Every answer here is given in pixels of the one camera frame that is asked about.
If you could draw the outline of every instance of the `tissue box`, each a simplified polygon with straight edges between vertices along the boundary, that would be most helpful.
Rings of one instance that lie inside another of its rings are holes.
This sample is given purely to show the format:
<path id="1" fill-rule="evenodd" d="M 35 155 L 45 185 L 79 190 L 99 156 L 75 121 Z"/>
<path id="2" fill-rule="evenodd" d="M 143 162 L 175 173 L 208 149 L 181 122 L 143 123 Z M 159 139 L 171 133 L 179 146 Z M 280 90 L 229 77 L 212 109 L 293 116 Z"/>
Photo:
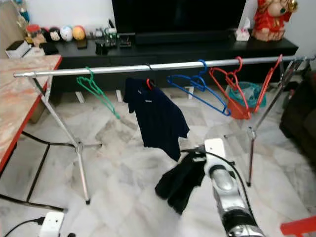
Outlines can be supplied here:
<path id="1" fill-rule="evenodd" d="M 11 44 L 5 53 L 9 58 L 22 58 L 22 56 L 30 50 L 29 45 L 24 40 L 19 40 Z"/>
<path id="2" fill-rule="evenodd" d="M 248 41 L 250 38 L 250 34 L 248 29 L 237 29 L 235 31 L 235 36 L 237 41 Z"/>

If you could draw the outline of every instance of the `television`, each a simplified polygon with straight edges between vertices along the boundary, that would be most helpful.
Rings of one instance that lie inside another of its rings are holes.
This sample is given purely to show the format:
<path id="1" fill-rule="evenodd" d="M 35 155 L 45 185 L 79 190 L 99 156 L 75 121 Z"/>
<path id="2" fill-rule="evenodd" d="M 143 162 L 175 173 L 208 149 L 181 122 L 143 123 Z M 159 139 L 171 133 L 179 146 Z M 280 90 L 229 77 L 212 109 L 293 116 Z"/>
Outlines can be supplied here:
<path id="1" fill-rule="evenodd" d="M 245 2 L 112 0 L 118 33 L 135 33 L 136 43 L 202 41 L 226 37 L 238 27 Z"/>

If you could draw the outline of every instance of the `clothes drying rack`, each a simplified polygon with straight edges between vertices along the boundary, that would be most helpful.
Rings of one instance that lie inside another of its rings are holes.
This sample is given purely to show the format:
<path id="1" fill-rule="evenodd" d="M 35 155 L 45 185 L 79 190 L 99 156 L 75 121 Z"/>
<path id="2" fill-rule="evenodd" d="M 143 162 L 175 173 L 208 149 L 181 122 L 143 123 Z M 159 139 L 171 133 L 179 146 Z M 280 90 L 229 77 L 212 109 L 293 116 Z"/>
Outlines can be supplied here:
<path id="1" fill-rule="evenodd" d="M 242 60 L 244 65 L 247 64 L 263 64 L 263 63 L 273 63 L 278 60 L 278 57 L 261 57 L 261 58 L 244 58 Z M 264 118 L 267 116 L 268 112 L 282 93 L 284 87 L 291 80 L 293 74 L 297 71 L 298 67 L 304 61 L 315 60 L 315 57 L 299 57 L 299 56 L 284 56 L 282 62 L 290 62 L 287 69 L 283 70 L 281 67 L 281 75 L 280 75 L 280 83 L 277 91 L 275 92 L 271 102 L 266 106 L 264 112 L 259 117 L 258 121 L 255 123 L 253 127 L 250 127 L 247 131 L 247 134 L 250 138 L 249 144 L 249 174 L 247 178 L 247 184 L 250 186 L 251 184 L 251 175 L 252 175 L 252 163 L 253 163 L 253 151 L 254 151 L 254 142 L 256 139 L 256 131 Z M 228 60 L 214 60 L 214 61 L 206 61 L 206 65 L 208 67 L 220 67 L 220 66 L 231 66 L 238 65 L 239 61 L 237 59 L 228 59 Z M 99 68 L 90 68 L 90 71 L 94 74 L 110 74 L 110 73 L 128 73 L 128 72 L 140 72 L 140 71 L 162 71 L 162 70 L 175 70 L 175 69 L 188 69 L 188 68 L 201 68 L 204 67 L 204 64 L 196 61 L 196 62 L 183 62 L 183 63 L 167 63 L 167 64 L 147 64 L 147 65 L 136 65 L 136 66 L 120 66 L 120 67 L 99 67 Z M 55 118 L 56 122 L 59 126 L 66 132 L 68 138 L 71 143 L 74 145 L 76 149 L 76 154 L 79 161 L 79 169 L 80 169 L 80 177 L 83 186 L 84 198 L 86 204 L 90 203 L 90 195 L 86 184 L 85 171 L 82 162 L 82 148 L 84 144 L 78 139 L 75 138 L 69 128 L 66 126 L 62 118 L 58 115 L 53 105 L 49 102 L 50 90 L 52 78 L 47 84 L 46 92 L 39 84 L 37 77 L 43 76 L 68 76 L 68 75 L 88 75 L 90 71 L 86 68 L 80 69 L 60 69 L 53 71 L 40 71 L 40 72 L 20 72 L 14 73 L 13 76 L 15 78 L 27 78 L 29 82 L 34 86 L 35 90 L 41 97 L 41 100 L 46 105 L 47 109 L 50 111 L 52 116 Z M 230 136 L 234 136 L 236 134 L 225 135 L 225 138 Z"/>

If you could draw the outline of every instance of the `black tv console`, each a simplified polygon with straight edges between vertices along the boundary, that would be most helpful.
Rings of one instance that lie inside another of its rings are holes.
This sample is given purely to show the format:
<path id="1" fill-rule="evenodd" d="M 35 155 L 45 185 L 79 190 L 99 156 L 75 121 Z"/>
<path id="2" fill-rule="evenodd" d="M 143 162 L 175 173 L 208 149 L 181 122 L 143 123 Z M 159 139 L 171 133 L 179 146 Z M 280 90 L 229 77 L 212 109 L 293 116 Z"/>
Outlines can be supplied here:
<path id="1" fill-rule="evenodd" d="M 156 45 L 133 45 L 131 48 L 112 48 L 106 56 L 95 54 L 95 42 L 88 40 L 86 49 L 77 49 L 75 41 L 57 42 L 56 47 L 63 57 L 60 69 L 106 67 L 106 66 L 129 66 L 140 64 L 160 64 L 191 62 L 198 59 L 219 60 L 233 59 L 237 56 L 268 57 L 283 55 L 294 55 L 298 47 L 287 39 L 277 42 L 261 42 L 250 38 L 248 42 L 237 42 L 234 39 L 227 41 L 192 42 L 177 44 Z M 269 68 L 273 64 L 245 65 L 238 74 L 240 81 L 251 81 L 262 83 Z M 223 67 L 233 70 L 236 66 Z M 103 90 L 124 89 L 127 77 L 146 78 L 150 77 L 159 87 L 170 87 L 166 77 L 172 74 L 196 75 L 201 68 L 185 70 L 168 70 L 157 72 L 136 72 L 120 74 L 97 74 L 96 83 Z M 76 82 L 77 76 L 55 76 L 53 77 L 52 92 L 83 91 Z M 204 77 L 207 84 L 214 84 L 209 75 Z M 225 84 L 223 77 L 219 80 Z M 276 71 L 273 81 L 279 80 L 279 72 Z"/>

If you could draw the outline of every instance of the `table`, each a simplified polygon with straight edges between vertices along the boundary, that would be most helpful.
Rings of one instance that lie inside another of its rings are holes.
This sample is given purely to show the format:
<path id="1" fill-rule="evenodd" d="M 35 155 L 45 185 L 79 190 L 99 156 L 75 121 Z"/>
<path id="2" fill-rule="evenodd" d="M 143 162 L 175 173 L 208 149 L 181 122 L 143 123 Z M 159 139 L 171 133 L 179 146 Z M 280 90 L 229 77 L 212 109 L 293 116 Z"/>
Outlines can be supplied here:
<path id="1" fill-rule="evenodd" d="M 30 82 L 27 79 L 14 78 L 13 73 L 16 71 L 54 70 L 58 68 L 61 61 L 62 57 L 60 55 L 0 59 L 0 176 L 9 161 L 20 134 L 23 132 L 23 128 L 40 102 L 40 96 Z M 46 89 L 49 77 L 40 77 L 38 81 Z M 0 198 L 23 205 L 46 206 L 4 195 L 0 195 Z M 53 207 L 52 209 L 61 210 L 62 208 Z"/>

